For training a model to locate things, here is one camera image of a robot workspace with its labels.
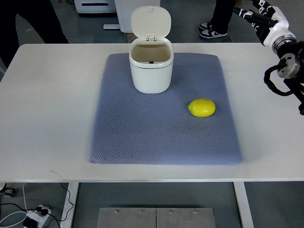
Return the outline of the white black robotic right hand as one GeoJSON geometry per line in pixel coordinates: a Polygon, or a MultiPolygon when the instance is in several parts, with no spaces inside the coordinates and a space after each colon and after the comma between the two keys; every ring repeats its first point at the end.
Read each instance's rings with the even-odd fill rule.
{"type": "Polygon", "coordinates": [[[252,25],[263,46],[277,51],[284,43],[296,42],[295,35],[289,31],[289,22],[278,7],[265,0],[254,0],[252,4],[258,13],[238,7],[233,12],[252,25]]]}

